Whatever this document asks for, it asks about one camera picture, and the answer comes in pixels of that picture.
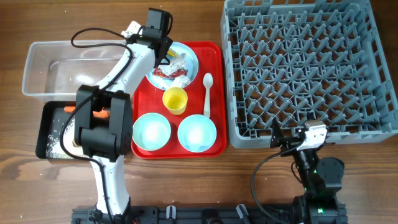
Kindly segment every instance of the light blue bowl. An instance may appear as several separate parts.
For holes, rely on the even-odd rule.
[[[132,126],[132,140],[146,151],[162,148],[170,139],[172,128],[167,119],[158,113],[147,113]]]
[[[211,119],[195,114],[185,118],[178,127],[180,144],[191,152],[204,152],[216,141],[217,130]]]

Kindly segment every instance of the red tray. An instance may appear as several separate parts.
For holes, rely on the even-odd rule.
[[[131,149],[135,155],[143,159],[175,159],[212,157],[220,155],[226,148],[226,118],[223,83],[223,63],[220,48],[213,42],[183,42],[189,46],[197,55],[199,60],[199,71],[196,78],[184,90],[188,94],[188,103],[185,112],[181,115],[172,115],[163,105],[162,96],[164,91],[154,87],[147,78],[144,78],[133,96],[132,120],[146,113],[159,113],[165,116],[172,127],[172,134],[168,143],[161,149],[148,152],[136,146],[131,141]],[[181,146],[177,137],[177,129],[181,121],[193,114],[203,114],[205,104],[205,87],[203,77],[205,73],[213,75],[213,86],[210,89],[210,119],[217,129],[217,138],[214,145],[205,152],[190,152]]]

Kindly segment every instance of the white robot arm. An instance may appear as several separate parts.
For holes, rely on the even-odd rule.
[[[133,55],[126,49],[120,61],[105,78],[96,86],[82,86],[76,94],[76,103],[78,103],[80,99],[86,98],[90,91],[104,88],[132,57],[130,64],[114,84],[108,87],[103,95],[97,97],[102,100],[93,99],[90,104],[85,105],[89,106],[88,111],[87,108],[82,107],[76,112],[75,142],[82,145],[85,155],[103,166],[104,174],[102,175],[98,164],[91,162],[98,190],[96,212],[100,217],[108,216],[107,204],[110,215],[115,218],[123,215],[130,208],[130,198],[124,180],[124,155],[128,151],[132,133],[130,97],[144,76],[162,64],[162,59],[166,59],[165,56],[172,44],[172,40],[167,37],[171,29],[169,18],[172,16],[168,12],[149,9],[146,26],[131,22],[122,35],[125,36],[126,46],[131,49]],[[101,105],[102,102],[109,103],[110,101],[111,116],[109,124],[104,126],[97,123],[90,114],[93,110],[102,108],[104,106]],[[104,197],[104,189],[108,194],[108,202]]]

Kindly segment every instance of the plastic wrapper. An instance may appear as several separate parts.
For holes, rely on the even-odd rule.
[[[185,61],[185,53],[178,55],[170,60],[170,65],[159,65],[153,72],[153,75],[162,78],[176,78],[181,75],[187,75],[188,70],[185,69],[187,62]]]
[[[176,51],[174,51],[173,49],[169,48],[169,50],[167,51],[167,54],[171,57],[177,57],[178,53],[176,53]]]
[[[177,78],[174,78],[174,80],[172,82],[170,82],[171,80],[166,80],[161,77],[155,76],[153,78],[153,81],[156,82],[158,87],[163,88],[165,90],[168,90],[169,88],[172,88],[172,87],[184,88],[189,83],[191,83],[191,79],[185,75],[181,75]]]

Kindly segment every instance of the white plate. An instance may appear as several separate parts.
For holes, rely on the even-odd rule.
[[[178,53],[179,55],[182,53],[185,53],[185,60],[187,61],[187,66],[185,67],[185,69],[188,70],[187,73],[187,77],[189,79],[191,79],[191,82],[195,79],[196,75],[198,74],[198,69],[199,69],[199,62],[198,62],[198,57],[197,55],[193,52],[193,50],[186,46],[185,44],[181,44],[179,42],[173,42],[171,47],[171,49],[173,49],[176,53]],[[159,88],[161,90],[166,90],[166,88],[160,83],[157,82],[156,79],[160,78],[160,77],[155,77],[153,76],[153,72],[155,69],[152,69],[152,71],[150,71],[146,77],[148,79],[148,81],[156,88]],[[167,78],[161,78],[163,79],[163,81],[166,83],[166,85],[170,86],[173,82],[173,79],[167,79]]]

